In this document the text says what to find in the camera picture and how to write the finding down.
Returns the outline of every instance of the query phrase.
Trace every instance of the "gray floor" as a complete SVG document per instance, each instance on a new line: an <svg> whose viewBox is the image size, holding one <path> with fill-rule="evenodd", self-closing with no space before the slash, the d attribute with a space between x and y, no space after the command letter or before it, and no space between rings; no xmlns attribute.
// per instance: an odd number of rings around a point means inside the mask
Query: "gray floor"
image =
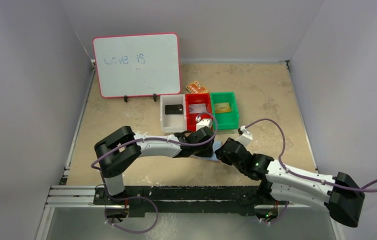
<svg viewBox="0 0 377 240"><path fill-rule="evenodd" d="M49 240L335 240L328 213L312 208L289 208L270 227L255 217L237 214L160 213L154 229L131 234L104 224L103 208L56 208ZM128 218L120 225L132 230L148 228L155 214Z"/></svg>

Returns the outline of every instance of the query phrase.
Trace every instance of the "white wall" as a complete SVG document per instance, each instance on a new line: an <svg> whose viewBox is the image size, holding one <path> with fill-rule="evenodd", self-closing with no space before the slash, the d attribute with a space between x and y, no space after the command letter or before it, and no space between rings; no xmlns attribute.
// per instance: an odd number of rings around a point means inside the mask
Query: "white wall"
<svg viewBox="0 0 377 240"><path fill-rule="evenodd" d="M0 239L34 239L90 65L59 0L0 0Z"/></svg>
<svg viewBox="0 0 377 240"><path fill-rule="evenodd" d="M176 32L183 61L284 61L324 0L62 0L94 58L97 36Z"/></svg>
<svg viewBox="0 0 377 240"><path fill-rule="evenodd" d="M320 172L377 178L377 0L326 0L291 60ZM377 240L377 193L348 239Z"/></svg>

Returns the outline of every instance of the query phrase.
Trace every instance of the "black phone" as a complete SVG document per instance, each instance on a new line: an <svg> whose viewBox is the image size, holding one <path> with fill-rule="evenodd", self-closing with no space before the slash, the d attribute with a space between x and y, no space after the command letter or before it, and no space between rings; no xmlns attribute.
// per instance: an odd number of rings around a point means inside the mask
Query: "black phone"
<svg viewBox="0 0 377 240"><path fill-rule="evenodd" d="M165 105L165 115L169 114L183 114L183 105L174 104L174 105Z"/></svg>

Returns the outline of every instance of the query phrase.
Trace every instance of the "wooden table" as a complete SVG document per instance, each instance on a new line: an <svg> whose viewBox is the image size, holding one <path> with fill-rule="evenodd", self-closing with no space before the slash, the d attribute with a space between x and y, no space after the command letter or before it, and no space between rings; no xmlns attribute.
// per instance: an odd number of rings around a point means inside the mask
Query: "wooden table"
<svg viewBox="0 0 377 240"><path fill-rule="evenodd" d="M286 136L283 161L293 167L315 171L304 124L293 92L290 76L283 64L182 64L181 93L185 86L200 81L211 92L234 92L240 114L239 124L260 118L277 121ZM116 129L129 125L147 135L161 132L160 101L152 97L103 98L97 76L91 87L76 140L67 185L95 186L101 178L90 164L96 160L94 145ZM270 122L250 127L252 153L277 158L282 148L279 130ZM237 133L219 134L222 142ZM234 166L195 158L151 156L137 159L124 172L125 185L155 186L242 186L258 185Z"/></svg>

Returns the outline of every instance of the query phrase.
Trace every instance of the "yellow packet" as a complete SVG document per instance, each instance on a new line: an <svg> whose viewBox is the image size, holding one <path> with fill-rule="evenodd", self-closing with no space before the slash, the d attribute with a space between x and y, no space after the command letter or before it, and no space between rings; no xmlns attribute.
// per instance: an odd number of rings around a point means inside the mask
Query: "yellow packet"
<svg viewBox="0 0 377 240"><path fill-rule="evenodd" d="M215 103L213 105L213 107L215 108L215 113L216 114L223 114L223 113L229 113L229 112L231 112L230 103L228 103L228 102Z"/></svg>
<svg viewBox="0 0 377 240"><path fill-rule="evenodd" d="M209 89L203 86L200 82L194 81L187 85L185 89L191 94L207 94Z"/></svg>

